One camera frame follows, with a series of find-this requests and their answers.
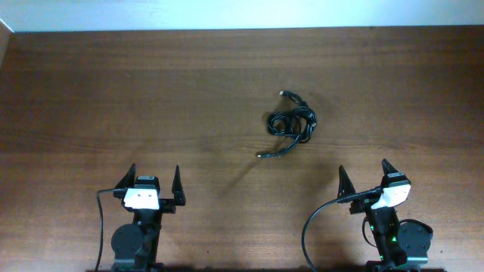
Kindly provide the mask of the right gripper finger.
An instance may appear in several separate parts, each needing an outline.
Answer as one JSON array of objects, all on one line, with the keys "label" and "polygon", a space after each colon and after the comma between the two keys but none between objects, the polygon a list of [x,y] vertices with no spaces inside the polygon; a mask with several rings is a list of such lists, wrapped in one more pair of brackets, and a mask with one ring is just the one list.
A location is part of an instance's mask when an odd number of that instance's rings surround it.
[{"label": "right gripper finger", "polygon": [[398,170],[387,159],[382,159],[381,164],[382,164],[383,173],[385,175],[394,174],[398,172]]},{"label": "right gripper finger", "polygon": [[339,172],[339,187],[338,187],[338,193],[337,193],[338,203],[348,202],[346,198],[356,194],[355,188],[345,168],[342,165],[339,166],[338,172]]}]

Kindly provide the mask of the black USB cable thin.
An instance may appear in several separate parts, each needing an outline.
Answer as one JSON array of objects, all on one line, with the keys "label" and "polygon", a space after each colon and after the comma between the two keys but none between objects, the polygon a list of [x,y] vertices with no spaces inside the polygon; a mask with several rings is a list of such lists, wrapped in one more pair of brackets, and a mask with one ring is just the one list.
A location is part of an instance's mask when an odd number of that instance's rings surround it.
[{"label": "black USB cable thin", "polygon": [[307,117],[308,104],[291,91],[281,91],[279,95],[291,100],[296,107],[292,110],[271,113],[267,118],[268,132],[274,136],[304,137],[307,128],[303,126],[302,119]]}]

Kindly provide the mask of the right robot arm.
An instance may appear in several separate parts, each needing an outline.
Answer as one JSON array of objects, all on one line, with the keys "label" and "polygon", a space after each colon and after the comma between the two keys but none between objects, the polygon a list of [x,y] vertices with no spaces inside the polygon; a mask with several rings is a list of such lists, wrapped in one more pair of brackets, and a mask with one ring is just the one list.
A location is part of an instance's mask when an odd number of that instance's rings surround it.
[{"label": "right robot arm", "polygon": [[407,200],[411,181],[388,160],[382,160],[380,185],[357,192],[343,166],[339,167],[338,203],[349,203],[349,212],[364,213],[369,223],[378,261],[368,261],[366,271],[419,271],[428,262],[433,229],[414,219],[400,220],[396,206]]}]

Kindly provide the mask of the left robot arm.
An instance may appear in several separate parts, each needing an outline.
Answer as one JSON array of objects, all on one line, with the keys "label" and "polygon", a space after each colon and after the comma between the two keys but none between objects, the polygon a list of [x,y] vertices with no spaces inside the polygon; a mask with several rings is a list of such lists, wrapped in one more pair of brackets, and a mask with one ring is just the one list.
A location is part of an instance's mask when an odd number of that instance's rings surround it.
[{"label": "left robot arm", "polygon": [[121,200],[122,207],[133,214],[133,219],[118,227],[111,237],[114,252],[111,270],[162,271],[163,264],[157,262],[162,217],[186,205],[180,168],[175,169],[171,198],[160,196],[158,177],[136,175],[136,165],[131,165],[114,187],[113,196]]}]

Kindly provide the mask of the black USB cable thick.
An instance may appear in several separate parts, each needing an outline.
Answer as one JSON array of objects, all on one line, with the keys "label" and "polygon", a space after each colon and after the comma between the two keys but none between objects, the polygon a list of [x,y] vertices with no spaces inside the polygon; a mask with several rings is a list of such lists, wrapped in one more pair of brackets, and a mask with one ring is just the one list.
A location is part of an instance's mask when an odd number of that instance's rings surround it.
[{"label": "black USB cable thick", "polygon": [[299,106],[292,110],[271,113],[267,118],[268,133],[276,137],[290,138],[292,141],[277,152],[258,153],[258,158],[282,157],[298,144],[306,144],[318,124],[315,111]]}]

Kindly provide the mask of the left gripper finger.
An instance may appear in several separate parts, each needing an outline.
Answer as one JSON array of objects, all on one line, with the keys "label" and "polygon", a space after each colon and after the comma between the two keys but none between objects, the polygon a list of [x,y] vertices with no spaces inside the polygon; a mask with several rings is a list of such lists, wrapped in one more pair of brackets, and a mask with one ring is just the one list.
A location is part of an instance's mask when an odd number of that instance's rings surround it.
[{"label": "left gripper finger", "polygon": [[125,189],[134,186],[136,174],[136,164],[132,163],[124,177],[117,183],[115,189]]},{"label": "left gripper finger", "polygon": [[182,186],[181,172],[179,165],[175,168],[175,175],[172,182],[172,194],[174,196],[174,202],[176,206],[186,205],[186,196]]}]

